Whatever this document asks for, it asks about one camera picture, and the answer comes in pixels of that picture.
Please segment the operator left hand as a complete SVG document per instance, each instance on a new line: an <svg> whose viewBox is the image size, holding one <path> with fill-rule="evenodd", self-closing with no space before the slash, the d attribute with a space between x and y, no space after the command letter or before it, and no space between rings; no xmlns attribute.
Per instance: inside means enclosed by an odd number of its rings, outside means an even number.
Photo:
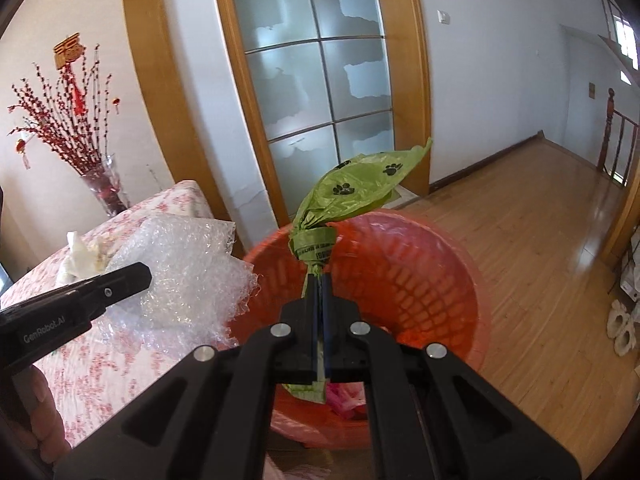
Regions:
<svg viewBox="0 0 640 480"><path fill-rule="evenodd" d="M62 417L55 406L52 392L42 371L32 366L29 380L32 393L37 399L36 407L30 413L30 428L27 429L20 424L14 424L12 428L26 450L37 451L43 463L56 465L70 452Z"/></svg>

